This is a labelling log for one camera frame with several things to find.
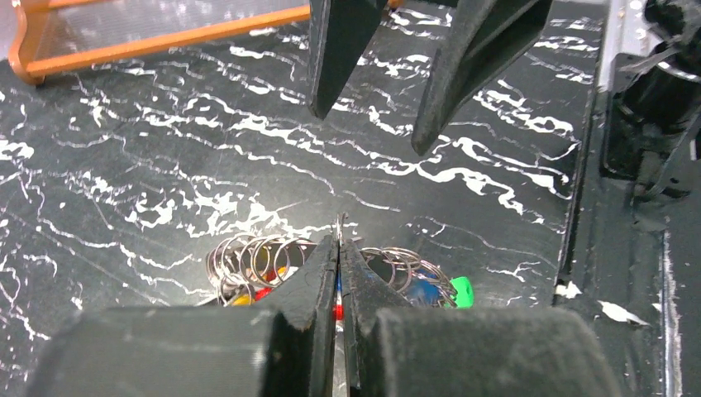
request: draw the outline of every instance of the wooden frame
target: wooden frame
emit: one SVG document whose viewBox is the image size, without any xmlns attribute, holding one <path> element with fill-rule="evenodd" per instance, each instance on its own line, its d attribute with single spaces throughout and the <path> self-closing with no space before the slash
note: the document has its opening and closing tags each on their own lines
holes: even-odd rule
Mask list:
<svg viewBox="0 0 701 397">
<path fill-rule="evenodd" d="M 170 47 L 192 45 L 234 36 L 267 26 L 305 21 L 309 19 L 310 15 L 309 6 L 294 7 L 238 21 L 218 23 L 95 50 L 56 56 L 46 60 L 35 59 L 51 10 L 61 7 L 80 7 L 83 4 L 102 1 L 109 0 L 12 0 L 17 15 L 17 33 L 7 58 L 17 77 L 27 84 L 38 85 L 44 82 L 48 74 L 151 54 L 168 50 Z M 389 0 L 389 6 L 396 8 L 402 2 L 403 0 Z"/>
</svg>

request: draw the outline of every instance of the green plastic piece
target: green plastic piece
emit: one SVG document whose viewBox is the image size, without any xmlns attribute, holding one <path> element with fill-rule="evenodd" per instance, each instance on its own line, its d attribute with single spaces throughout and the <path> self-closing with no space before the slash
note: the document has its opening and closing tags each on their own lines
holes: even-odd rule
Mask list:
<svg viewBox="0 0 701 397">
<path fill-rule="evenodd" d="M 458 295 L 455 296 L 455 303 L 458 309 L 471 308 L 474 304 L 474 291 L 472 290 L 472 284 L 470 284 L 470 279 L 467 277 L 457 277 L 451 280 L 451 284 L 458 291 Z"/>
</svg>

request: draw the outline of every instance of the marble surface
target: marble surface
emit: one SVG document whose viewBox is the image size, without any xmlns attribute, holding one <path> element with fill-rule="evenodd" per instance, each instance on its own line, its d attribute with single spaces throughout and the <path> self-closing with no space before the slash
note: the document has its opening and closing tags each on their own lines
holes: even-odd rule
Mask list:
<svg viewBox="0 0 701 397">
<path fill-rule="evenodd" d="M 409 145 L 447 8 L 378 30 L 325 122 L 303 106 L 304 23 L 23 85 L 0 64 L 0 395 L 74 310 L 194 304 L 236 232 L 347 235 L 467 275 L 476 304 L 553 284 L 605 10 L 557 2 L 543 37 Z"/>
</svg>

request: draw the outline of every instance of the black marble table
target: black marble table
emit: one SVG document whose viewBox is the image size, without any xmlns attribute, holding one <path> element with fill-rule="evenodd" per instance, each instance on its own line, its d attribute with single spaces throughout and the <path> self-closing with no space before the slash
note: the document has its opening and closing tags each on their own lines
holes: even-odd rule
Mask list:
<svg viewBox="0 0 701 397">
<path fill-rule="evenodd" d="M 551 304 L 604 16 L 556 3 L 424 158 L 409 135 L 447 8 L 386 21 L 325 122 L 303 23 L 39 89 L 1 63 L 0 395 L 73 311 L 194 304 L 221 239 L 319 238 L 340 211 L 347 235 L 468 276 L 478 305 Z"/>
</svg>

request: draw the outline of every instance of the white scrap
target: white scrap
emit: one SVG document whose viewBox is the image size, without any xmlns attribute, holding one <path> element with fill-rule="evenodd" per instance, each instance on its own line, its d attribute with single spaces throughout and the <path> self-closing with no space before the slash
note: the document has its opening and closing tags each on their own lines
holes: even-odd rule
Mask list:
<svg viewBox="0 0 701 397">
<path fill-rule="evenodd" d="M 639 325 L 650 325 L 649 323 L 642 320 L 642 318 L 637 317 L 635 314 L 627 311 L 626 309 L 618 306 L 617 304 L 612 304 L 610 302 L 604 302 L 599 300 L 602 306 L 602 311 L 613 321 L 618 321 L 620 323 L 635 323 Z"/>
<path fill-rule="evenodd" d="M 564 296 L 567 299 L 573 299 L 575 296 L 582 294 L 579 287 L 570 281 L 567 285 L 558 285 L 555 287 L 555 295 Z"/>
</svg>

